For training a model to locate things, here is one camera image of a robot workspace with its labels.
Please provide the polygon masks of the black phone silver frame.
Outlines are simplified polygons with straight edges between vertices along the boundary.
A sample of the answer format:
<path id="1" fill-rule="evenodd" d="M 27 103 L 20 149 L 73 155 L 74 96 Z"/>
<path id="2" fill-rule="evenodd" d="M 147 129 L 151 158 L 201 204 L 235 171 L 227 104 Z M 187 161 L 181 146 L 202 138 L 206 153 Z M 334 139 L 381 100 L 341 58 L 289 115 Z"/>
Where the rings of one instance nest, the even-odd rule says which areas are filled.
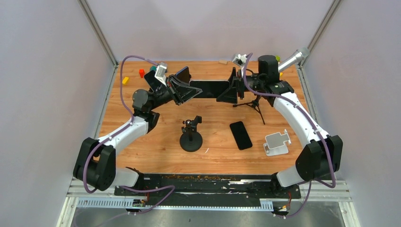
<path id="1" fill-rule="evenodd" d="M 202 90 L 202 92 L 194 98 L 216 99 L 229 88 L 230 83 L 228 80 L 191 80 L 189 86 Z"/>

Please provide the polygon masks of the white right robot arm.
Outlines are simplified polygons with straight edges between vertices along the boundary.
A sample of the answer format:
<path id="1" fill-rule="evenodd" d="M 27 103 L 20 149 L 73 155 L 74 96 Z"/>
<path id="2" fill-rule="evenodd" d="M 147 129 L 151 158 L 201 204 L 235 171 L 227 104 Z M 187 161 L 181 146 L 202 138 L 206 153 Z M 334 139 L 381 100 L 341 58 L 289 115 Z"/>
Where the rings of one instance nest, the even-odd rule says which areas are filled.
<path id="1" fill-rule="evenodd" d="M 287 120 L 302 146 L 304 146 L 294 166 L 276 174 L 277 180 L 270 184 L 272 195 L 279 198 L 283 197 L 288 193 L 289 186 L 312 180 L 316 180 L 329 188 L 335 188 L 336 179 L 328 147 L 328 140 L 331 137 L 328 135 L 323 136 L 325 130 L 323 130 L 303 108 L 295 93 L 287 92 L 282 95 L 260 93 L 249 87 L 249 83 L 245 78 L 245 71 L 251 56 L 252 53 L 235 54 L 232 59 L 232 62 L 241 69 L 240 78 L 244 80 L 244 85 L 249 91 L 256 95 L 275 98 L 273 107 Z M 320 180 L 319 177 L 314 176 L 315 171 L 311 169 L 313 159 L 311 157 L 306 157 L 307 154 L 316 154 L 317 158 L 321 158 L 321 153 L 325 153 L 327 158 L 329 174 L 332 180 L 331 184 L 325 183 Z"/>

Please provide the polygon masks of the silver aluminium phone stand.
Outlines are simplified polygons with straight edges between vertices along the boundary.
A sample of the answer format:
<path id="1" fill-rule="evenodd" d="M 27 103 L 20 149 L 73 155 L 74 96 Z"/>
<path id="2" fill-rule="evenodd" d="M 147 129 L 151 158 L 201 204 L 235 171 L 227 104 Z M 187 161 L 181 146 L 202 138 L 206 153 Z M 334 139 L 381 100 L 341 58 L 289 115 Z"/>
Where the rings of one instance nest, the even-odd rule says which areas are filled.
<path id="1" fill-rule="evenodd" d="M 287 154 L 288 146 L 291 145 L 291 139 L 286 129 L 283 133 L 276 132 L 266 135 L 265 141 L 263 148 L 268 157 Z"/>

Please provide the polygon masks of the black phone dark frame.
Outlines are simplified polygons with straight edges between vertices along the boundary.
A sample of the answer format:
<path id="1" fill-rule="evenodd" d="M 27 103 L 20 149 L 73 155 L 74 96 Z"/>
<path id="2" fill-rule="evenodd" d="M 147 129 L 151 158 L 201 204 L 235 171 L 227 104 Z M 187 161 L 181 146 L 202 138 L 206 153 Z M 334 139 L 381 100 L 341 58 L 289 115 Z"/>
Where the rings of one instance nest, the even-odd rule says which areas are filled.
<path id="1" fill-rule="evenodd" d="M 249 149 L 253 146 L 249 134 L 242 121 L 231 123 L 229 127 L 239 150 Z"/>

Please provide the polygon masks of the black round-base clamp stand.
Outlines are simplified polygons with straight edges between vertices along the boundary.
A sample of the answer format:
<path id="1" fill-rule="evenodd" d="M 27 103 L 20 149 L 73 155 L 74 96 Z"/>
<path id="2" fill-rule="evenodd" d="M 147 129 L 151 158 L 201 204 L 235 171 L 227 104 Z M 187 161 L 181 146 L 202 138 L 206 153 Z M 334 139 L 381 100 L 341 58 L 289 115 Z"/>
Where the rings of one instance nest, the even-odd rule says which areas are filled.
<path id="1" fill-rule="evenodd" d="M 193 120 L 183 121 L 184 126 L 182 129 L 182 135 L 180 136 L 180 146 L 187 152 L 195 152 L 202 146 L 203 139 L 199 132 L 197 132 L 197 125 L 202 123 L 202 117 L 196 116 Z"/>

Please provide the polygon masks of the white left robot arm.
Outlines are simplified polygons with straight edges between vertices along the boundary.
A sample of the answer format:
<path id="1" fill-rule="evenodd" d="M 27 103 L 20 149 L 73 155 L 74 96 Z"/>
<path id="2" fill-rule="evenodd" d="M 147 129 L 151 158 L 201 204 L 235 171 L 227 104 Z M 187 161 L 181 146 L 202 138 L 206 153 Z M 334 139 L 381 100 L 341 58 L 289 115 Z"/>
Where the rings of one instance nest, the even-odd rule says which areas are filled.
<path id="1" fill-rule="evenodd" d="M 183 83 L 176 76 L 167 78 L 155 91 L 136 90 L 130 118 L 113 132 L 98 139 L 84 139 L 73 170 L 75 178 L 83 182 L 85 191 L 94 193 L 112 186 L 125 186 L 133 195 L 144 192 L 145 183 L 133 168 L 117 168 L 116 158 L 133 141 L 153 130 L 159 114 L 153 109 L 174 101 L 183 104 L 202 93 L 202 89 Z"/>

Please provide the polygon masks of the teal phone black screen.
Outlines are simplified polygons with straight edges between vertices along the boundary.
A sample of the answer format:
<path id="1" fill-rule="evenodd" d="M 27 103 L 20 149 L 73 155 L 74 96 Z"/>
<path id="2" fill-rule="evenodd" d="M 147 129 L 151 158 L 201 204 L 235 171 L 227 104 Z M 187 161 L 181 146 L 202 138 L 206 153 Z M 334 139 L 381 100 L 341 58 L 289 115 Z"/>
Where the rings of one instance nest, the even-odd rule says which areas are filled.
<path id="1" fill-rule="evenodd" d="M 145 81 L 148 83 L 150 90 L 152 92 L 157 91 L 157 89 L 162 84 L 159 80 L 155 78 L 156 71 L 150 70 L 147 74 L 144 75 Z"/>

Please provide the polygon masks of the blue phone black screen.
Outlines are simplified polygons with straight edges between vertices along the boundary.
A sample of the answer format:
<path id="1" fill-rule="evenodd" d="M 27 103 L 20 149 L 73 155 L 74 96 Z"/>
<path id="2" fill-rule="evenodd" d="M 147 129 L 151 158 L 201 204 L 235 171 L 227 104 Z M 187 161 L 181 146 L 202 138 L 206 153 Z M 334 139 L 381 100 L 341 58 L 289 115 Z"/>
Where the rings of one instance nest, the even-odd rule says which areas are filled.
<path id="1" fill-rule="evenodd" d="M 192 78 L 188 66 L 185 66 L 184 68 L 179 70 L 177 73 L 175 73 L 175 76 L 177 77 L 178 80 L 180 80 L 186 84 L 189 84 L 189 82 Z"/>

